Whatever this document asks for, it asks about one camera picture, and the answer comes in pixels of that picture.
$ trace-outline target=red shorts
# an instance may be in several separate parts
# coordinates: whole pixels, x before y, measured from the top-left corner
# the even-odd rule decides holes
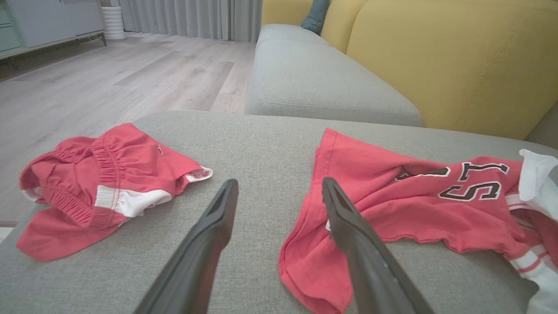
[[[131,123],[98,139],[65,140],[30,162],[20,176],[29,199],[52,207],[33,217],[17,247],[40,261],[68,256],[212,174]]]

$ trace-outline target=sofa armrest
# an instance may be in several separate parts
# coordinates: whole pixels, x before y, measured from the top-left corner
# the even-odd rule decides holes
[[[266,24],[302,24],[310,12],[312,0],[263,0],[262,26]]]

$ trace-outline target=white cabinet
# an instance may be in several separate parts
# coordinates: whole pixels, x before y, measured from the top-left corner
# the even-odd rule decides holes
[[[64,0],[74,35],[103,29],[97,0]]]
[[[27,47],[75,36],[63,0],[9,0]]]

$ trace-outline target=yellow cushion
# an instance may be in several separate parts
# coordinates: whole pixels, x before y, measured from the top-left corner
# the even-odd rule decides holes
[[[332,47],[345,53],[354,20],[367,0],[331,0],[321,37]]]
[[[267,24],[302,24],[313,0],[263,0],[262,26]]]
[[[558,2],[371,0],[347,55],[426,127],[524,139],[558,99]]]

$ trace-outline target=sofa cushion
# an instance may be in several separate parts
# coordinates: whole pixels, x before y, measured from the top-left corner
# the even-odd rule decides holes
[[[421,126],[398,91],[339,50],[288,40],[256,51],[246,113]]]
[[[558,151],[530,142],[346,121],[176,111],[134,124],[212,168],[213,177],[145,210],[103,241],[48,263],[15,247],[28,217],[0,244],[2,312],[132,313],[221,184],[236,178],[232,238],[219,260],[208,313],[310,313],[281,283],[277,261],[309,191],[326,127],[443,163],[479,155],[519,160],[521,148],[558,157]],[[537,291],[493,251],[457,254],[440,242],[409,240],[387,246],[439,314],[524,314]],[[357,313],[354,303],[346,313]]]
[[[298,42],[306,42],[309,44],[329,45],[327,41],[322,39],[316,33],[306,30],[300,26],[286,24],[267,24],[262,26],[262,29],[259,32],[256,49],[258,49],[261,43],[273,39],[293,40]]]

